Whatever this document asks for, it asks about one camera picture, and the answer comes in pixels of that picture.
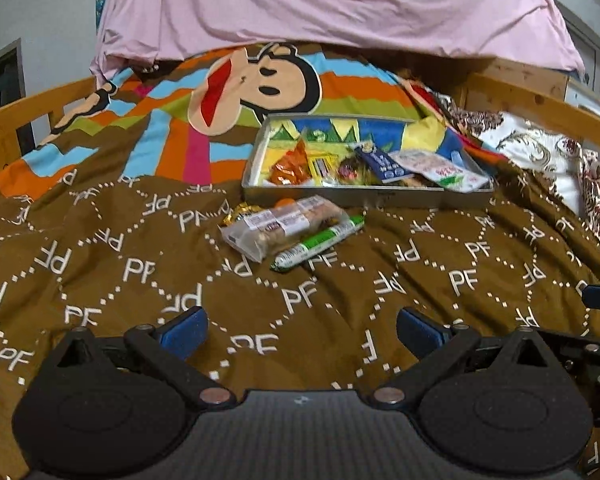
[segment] box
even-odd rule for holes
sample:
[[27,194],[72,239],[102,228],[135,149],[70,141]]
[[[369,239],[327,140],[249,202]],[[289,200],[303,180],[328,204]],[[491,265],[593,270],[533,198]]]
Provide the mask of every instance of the box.
[[[272,207],[282,198],[295,200],[321,195],[340,207],[368,208],[454,208],[479,209],[489,205],[493,195],[493,181],[472,193],[458,193],[441,187],[403,186],[275,186],[262,184],[263,174],[286,151],[293,149],[299,134],[305,128],[313,131],[315,140],[307,143],[307,150],[319,152],[319,143],[331,143],[331,149],[372,138],[384,151],[400,149],[405,126],[409,120],[355,115],[273,114],[267,117],[258,132],[253,151],[242,176],[245,200],[253,205]],[[468,170],[485,174],[464,150],[462,160]]]

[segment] orange ball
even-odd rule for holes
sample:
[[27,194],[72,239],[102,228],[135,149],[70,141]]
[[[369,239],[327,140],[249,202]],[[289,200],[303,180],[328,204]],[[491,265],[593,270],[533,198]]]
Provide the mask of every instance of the orange ball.
[[276,206],[275,207],[282,207],[285,205],[289,205],[289,204],[293,204],[296,201],[293,198],[281,198],[280,200],[278,200],[276,202]]

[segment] gold wrapper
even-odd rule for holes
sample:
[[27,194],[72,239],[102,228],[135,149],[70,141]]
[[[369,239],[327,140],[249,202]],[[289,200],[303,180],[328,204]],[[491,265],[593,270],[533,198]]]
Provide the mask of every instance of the gold wrapper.
[[259,213],[263,209],[257,205],[249,205],[246,202],[239,203],[233,211],[231,211],[227,216],[224,217],[221,224],[224,227],[227,227],[234,222],[244,218],[245,216],[252,215],[254,213]]

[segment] cartoon monkey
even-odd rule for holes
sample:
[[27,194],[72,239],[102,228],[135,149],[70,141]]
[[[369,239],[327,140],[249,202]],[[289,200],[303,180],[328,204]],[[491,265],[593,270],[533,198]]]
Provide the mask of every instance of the cartoon monkey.
[[225,133],[250,108],[262,124],[270,113],[309,113],[320,102],[320,78],[289,43],[270,43],[257,56],[245,48],[216,61],[191,93],[189,123],[207,136]]

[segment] blue snack package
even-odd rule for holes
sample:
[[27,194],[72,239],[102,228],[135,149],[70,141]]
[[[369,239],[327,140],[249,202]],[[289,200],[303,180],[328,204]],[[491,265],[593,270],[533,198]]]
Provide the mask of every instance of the blue snack package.
[[354,152],[366,162],[383,184],[397,182],[410,176],[400,164],[372,142],[361,142],[354,147]]

